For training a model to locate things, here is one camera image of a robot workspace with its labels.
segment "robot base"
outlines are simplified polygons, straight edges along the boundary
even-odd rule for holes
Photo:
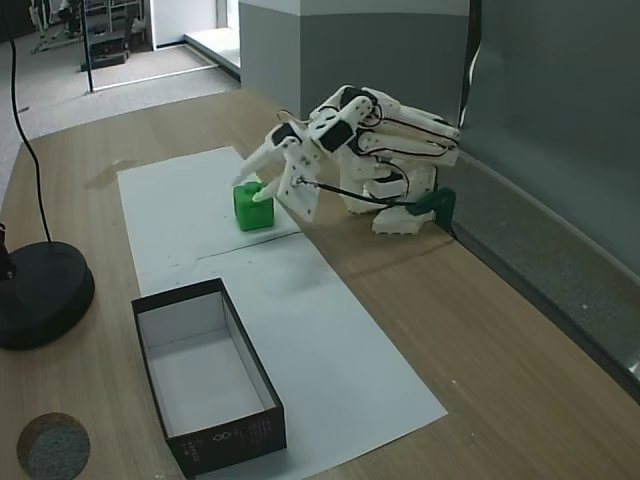
[[[413,216],[404,207],[389,208],[380,212],[373,221],[373,231],[376,234],[415,235],[435,217],[435,212]]]

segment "green object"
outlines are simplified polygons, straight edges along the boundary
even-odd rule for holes
[[[436,212],[435,223],[447,233],[453,233],[453,212],[456,209],[456,192],[450,188],[441,188],[426,194],[415,205],[407,207],[407,211],[417,217],[429,212]]]
[[[253,201],[253,196],[263,188],[260,182],[249,182],[233,189],[233,208],[243,232],[269,228],[275,224],[273,198],[263,202]]]

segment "wooden table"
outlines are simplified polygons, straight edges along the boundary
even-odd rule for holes
[[[52,411],[89,432],[82,479],[182,478],[136,339],[130,302],[140,292],[116,172],[227,145],[247,155],[276,123],[276,108],[238,91],[34,141],[52,233],[86,254],[97,291],[61,340],[0,352],[1,478],[26,478],[16,440]],[[23,148],[1,215],[11,248],[43,239],[35,199]],[[586,354],[437,227],[387,237],[371,234],[370,223],[327,195],[317,224],[304,230],[449,415],[318,478],[640,478],[640,408]]]

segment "open box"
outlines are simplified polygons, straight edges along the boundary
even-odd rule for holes
[[[187,478],[286,448],[284,407],[222,280],[132,305],[162,430]]]

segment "green cube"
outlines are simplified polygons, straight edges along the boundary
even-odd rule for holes
[[[258,203],[253,201],[253,196],[263,188],[262,183],[249,182],[233,189],[236,220],[243,232],[269,228],[275,224],[273,198]]]

